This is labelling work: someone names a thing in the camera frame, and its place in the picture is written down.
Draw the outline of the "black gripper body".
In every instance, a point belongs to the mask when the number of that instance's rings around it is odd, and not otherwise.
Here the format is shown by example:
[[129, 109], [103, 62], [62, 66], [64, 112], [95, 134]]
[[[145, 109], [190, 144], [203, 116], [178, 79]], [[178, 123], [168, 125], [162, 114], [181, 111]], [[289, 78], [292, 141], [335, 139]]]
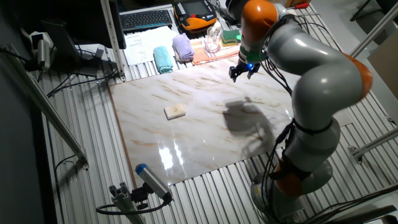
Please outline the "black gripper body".
[[236, 68], [239, 72], [258, 72], [260, 68], [259, 63], [244, 63], [239, 61]]

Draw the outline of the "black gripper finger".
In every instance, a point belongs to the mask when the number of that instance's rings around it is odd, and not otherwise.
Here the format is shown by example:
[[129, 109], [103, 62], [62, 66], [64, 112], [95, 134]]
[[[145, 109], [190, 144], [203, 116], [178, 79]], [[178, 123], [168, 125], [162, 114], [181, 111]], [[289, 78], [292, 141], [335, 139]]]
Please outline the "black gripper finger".
[[229, 68], [229, 77], [236, 82], [236, 79], [242, 74], [242, 71], [238, 67]]
[[248, 78], [251, 78], [255, 73], [257, 73], [259, 71], [260, 66], [261, 65], [259, 63], [248, 64]]

